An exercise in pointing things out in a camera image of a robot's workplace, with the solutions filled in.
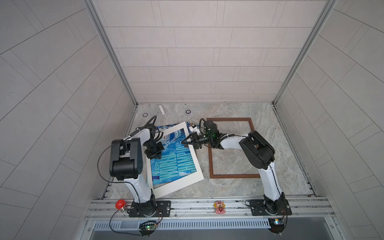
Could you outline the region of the blue poster photo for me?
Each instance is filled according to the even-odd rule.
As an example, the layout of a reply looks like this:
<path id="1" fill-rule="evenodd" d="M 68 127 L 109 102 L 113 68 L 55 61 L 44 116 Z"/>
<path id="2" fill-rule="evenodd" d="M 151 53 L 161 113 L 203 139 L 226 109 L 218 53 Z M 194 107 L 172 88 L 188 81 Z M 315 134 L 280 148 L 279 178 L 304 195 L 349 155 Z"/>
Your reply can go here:
<path id="1" fill-rule="evenodd" d="M 191 151 L 182 144 L 182 141 L 190 133 L 184 128 L 165 134 L 175 124 L 159 126 L 158 130 L 163 133 L 161 143 L 164 147 L 161 159 L 151 160 L 151 175 L 153 185 L 163 185 L 197 171 Z"/>

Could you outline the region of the cream white mat board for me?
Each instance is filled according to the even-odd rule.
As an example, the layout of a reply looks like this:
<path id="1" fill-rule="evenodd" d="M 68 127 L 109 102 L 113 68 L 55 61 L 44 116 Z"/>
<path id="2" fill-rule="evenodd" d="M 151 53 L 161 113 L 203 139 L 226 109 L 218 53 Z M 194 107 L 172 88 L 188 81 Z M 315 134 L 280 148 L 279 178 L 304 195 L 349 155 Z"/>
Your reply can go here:
<path id="1" fill-rule="evenodd" d="M 185 131 L 189 131 L 187 123 L 182 122 L 180 124 L 175 125 L 172 128 L 167 129 L 164 131 L 165 134 L 169 134 L 170 132 L 176 131 L 177 129 L 184 128 Z M 178 179 L 176 181 L 163 184 L 163 185 L 153 185 L 152 182 L 152 175 L 151 175 L 151 160 L 146 159 L 146 164 L 147 164 L 147 182 L 148 186 L 153 190 L 154 195 L 156 196 L 157 199 L 167 196 L 171 193 L 174 193 L 178 190 L 185 190 L 187 187 L 198 183 L 204 179 L 203 172 L 201 170 L 197 155 L 195 153 L 195 150 L 192 146 L 187 146 L 192 154 L 195 166 L 197 171 L 193 174 L 190 174 L 188 176 L 185 176 L 181 179 Z"/>

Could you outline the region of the brown wooden picture frame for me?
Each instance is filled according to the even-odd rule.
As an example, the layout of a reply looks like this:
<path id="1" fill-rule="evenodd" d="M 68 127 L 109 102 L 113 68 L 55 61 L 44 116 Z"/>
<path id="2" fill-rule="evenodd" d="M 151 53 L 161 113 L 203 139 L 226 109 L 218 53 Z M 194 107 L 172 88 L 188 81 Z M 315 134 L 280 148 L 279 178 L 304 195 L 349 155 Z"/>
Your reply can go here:
<path id="1" fill-rule="evenodd" d="M 254 125 L 251 118 L 207 118 L 207 121 L 216 122 L 248 122 L 251 131 L 254 131 Z M 210 179 L 259 179 L 259 174 L 235 174 L 235 175 L 216 175 L 214 174 L 212 150 L 208 149 L 209 153 L 209 173 Z"/>

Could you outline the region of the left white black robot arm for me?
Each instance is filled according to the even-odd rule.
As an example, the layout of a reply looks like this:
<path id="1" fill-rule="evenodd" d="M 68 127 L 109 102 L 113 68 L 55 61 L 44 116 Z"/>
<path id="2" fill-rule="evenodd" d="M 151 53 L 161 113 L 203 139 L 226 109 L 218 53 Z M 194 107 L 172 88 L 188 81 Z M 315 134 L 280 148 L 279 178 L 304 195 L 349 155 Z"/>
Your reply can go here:
<path id="1" fill-rule="evenodd" d="M 112 141 L 110 156 L 110 176 L 124 183 L 134 197 L 132 208 L 134 214 L 151 216 L 156 212 L 156 198 L 152 189 L 142 176 L 145 155 L 158 159 L 164 150 L 156 137 L 157 127 L 154 124 L 136 129 L 125 139 Z"/>

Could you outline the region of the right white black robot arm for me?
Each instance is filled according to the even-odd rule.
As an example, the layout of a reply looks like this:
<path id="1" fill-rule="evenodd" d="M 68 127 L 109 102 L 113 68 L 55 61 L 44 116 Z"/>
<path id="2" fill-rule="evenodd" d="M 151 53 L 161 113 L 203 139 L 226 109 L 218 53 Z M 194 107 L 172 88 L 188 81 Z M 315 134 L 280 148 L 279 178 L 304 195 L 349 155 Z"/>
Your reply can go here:
<path id="1" fill-rule="evenodd" d="M 195 150 L 208 144 L 212 149 L 242 150 L 250 164 L 258 169 L 264 187 L 264 200 L 249 200 L 248 207 L 269 215 L 291 215 L 292 210 L 282 191 L 275 171 L 275 149 L 257 131 L 247 135 L 220 133 L 212 120 L 200 119 L 204 128 L 191 128 L 191 134 L 181 141 Z"/>

